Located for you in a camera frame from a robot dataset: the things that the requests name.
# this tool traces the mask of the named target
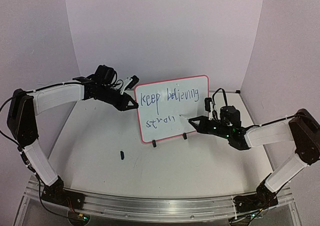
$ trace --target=whiteboard frame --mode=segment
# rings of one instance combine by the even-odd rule
[[[176,78],[176,79],[169,79],[169,80],[162,80],[162,81],[157,81],[157,82],[149,82],[149,83],[139,84],[139,85],[137,85],[137,86],[134,88],[134,99],[135,99],[135,101],[138,103],[136,90],[137,90],[137,88],[138,88],[139,86],[151,85],[151,84],[162,83],[162,82],[178,81],[178,80],[184,80],[184,79],[192,79],[192,78],[198,78],[198,77],[206,77],[206,79],[207,79],[207,85],[208,85],[208,97],[210,97],[210,96],[209,96],[209,94],[210,94],[210,90],[209,90],[209,77],[208,77],[207,75],[198,75],[198,76],[182,77],[182,78]],[[144,144],[151,144],[153,141],[151,141],[151,142],[145,142],[145,141],[143,140],[141,123],[140,123],[140,116],[139,116],[139,109],[138,109],[138,108],[137,108],[136,112],[137,112],[137,116],[138,116],[138,123],[139,123],[139,131],[140,131],[141,142],[144,143]],[[196,130],[191,131],[191,132],[187,132],[186,134],[193,133],[193,132],[196,132]],[[155,141],[156,141],[156,142],[160,142],[160,141],[167,140],[167,139],[170,139],[170,138],[180,137],[180,136],[182,136],[182,135],[183,135],[183,134],[178,134],[178,135],[175,135],[175,136],[170,136],[170,137],[158,139],[158,140],[155,140]]]

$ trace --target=gray wall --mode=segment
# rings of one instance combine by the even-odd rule
[[[97,64],[141,83],[207,74],[240,89],[262,0],[66,0],[83,76]]]
[[[65,0],[0,0],[0,101],[15,89],[34,89],[79,75],[69,29]],[[37,118],[39,140],[48,154],[71,105],[63,105]],[[0,116],[6,126],[8,107]],[[1,225],[13,223],[30,177],[16,146],[0,137]]]
[[[320,121],[320,0],[263,0],[241,93],[257,123],[308,109]],[[275,166],[293,143],[269,145]],[[319,225],[320,163],[291,183],[304,226]]]

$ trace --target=whiteboard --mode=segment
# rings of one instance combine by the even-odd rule
[[[134,95],[141,140],[150,143],[195,131],[186,118],[206,113],[209,79],[202,75],[141,84]]]

